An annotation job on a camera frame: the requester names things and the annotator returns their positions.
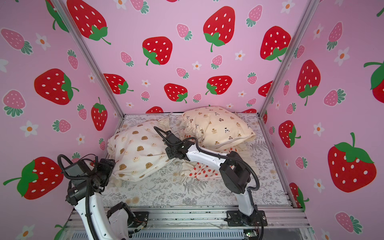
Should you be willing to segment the white pillow brown bear print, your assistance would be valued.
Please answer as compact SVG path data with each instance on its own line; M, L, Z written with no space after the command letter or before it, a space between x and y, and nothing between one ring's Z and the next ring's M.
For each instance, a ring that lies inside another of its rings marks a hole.
M166 153L167 146L154 127L169 131L169 118L121 129L109 138L107 151L116 162L114 179L138 182L172 162Z

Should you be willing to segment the strawberry print ruffled pillow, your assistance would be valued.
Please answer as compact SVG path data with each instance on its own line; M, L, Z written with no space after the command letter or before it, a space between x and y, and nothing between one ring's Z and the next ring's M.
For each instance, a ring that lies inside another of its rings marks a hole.
M229 154L231 151L237 152L240 157L252 167L257 175L260 173L259 168L251 157L251 152L245 143L224 149L219 151L219 153ZM208 165L199 162L185 161L182 163L182 169L180 171L180 182L183 183L190 179L197 179L198 181L207 182L221 179L221 174L219 170L216 171L214 168L209 167Z

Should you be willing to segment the cream bear print pillow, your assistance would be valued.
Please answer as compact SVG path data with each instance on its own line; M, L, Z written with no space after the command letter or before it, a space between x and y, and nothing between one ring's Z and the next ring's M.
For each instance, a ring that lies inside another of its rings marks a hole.
M189 110L181 115L184 137L196 137L199 146L222 151L252 141L253 129L237 115L218 106Z

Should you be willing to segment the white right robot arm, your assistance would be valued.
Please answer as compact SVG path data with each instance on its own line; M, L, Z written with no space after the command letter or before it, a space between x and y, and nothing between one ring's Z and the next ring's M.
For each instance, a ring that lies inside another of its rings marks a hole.
M169 159L198 162L220 172L225 186L236 196L240 213L248 217L254 213L255 204L250 190L257 191L260 182L255 171L237 152L221 154L209 151L199 146L197 138L180 140L170 131L161 131L159 135L167 146Z

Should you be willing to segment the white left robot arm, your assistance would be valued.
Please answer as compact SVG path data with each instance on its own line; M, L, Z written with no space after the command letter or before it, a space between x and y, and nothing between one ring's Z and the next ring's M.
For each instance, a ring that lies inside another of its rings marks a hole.
M135 214L128 205L120 202L106 212L103 204L102 192L115 164L114 160L101 159L90 169L85 160L78 160L62 169L73 185L66 201L80 215L90 240L128 240L131 235L128 226Z

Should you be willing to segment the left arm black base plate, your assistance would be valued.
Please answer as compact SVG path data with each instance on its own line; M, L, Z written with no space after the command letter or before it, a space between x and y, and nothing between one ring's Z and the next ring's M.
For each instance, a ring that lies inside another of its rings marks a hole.
M149 212L133 212L128 218L128 228L142 229L148 224Z

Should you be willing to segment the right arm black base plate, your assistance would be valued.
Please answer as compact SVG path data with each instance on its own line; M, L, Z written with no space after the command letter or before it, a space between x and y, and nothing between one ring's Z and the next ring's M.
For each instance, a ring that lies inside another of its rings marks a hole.
M266 227L268 225L264 211L254 211L247 216L240 211L227 211L225 221L229 227Z

